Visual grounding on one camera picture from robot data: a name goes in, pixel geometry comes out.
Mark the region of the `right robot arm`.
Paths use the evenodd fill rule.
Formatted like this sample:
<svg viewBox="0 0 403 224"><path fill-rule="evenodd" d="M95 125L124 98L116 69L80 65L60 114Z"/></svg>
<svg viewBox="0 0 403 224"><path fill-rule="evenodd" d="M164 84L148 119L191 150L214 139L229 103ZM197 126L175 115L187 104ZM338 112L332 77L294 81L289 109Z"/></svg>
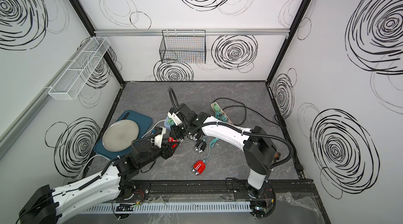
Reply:
<svg viewBox="0 0 403 224"><path fill-rule="evenodd" d="M268 180L272 169L287 163L294 156L294 149L289 141L268 135L258 126L255 128L234 126L208 113L196 114L185 104L171 108L167 117L173 121L170 136L174 139L208 136L241 149L250 168L247 183L249 188L254 190L262 190L263 183ZM279 161L275 160L278 149L274 140L283 143L289 150L288 155Z"/></svg>

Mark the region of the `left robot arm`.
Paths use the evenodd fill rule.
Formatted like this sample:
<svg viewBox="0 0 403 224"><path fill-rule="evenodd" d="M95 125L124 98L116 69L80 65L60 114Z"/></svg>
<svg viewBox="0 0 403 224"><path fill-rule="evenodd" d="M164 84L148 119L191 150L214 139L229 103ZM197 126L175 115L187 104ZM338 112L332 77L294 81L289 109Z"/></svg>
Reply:
<svg viewBox="0 0 403 224"><path fill-rule="evenodd" d="M149 141L135 144L129 153L109 161L106 167L89 177L66 186L43 186L35 191L18 215L18 224L62 224L70 218L109 200L132 197L132 178L159 157L173 156L179 142L153 145Z"/></svg>

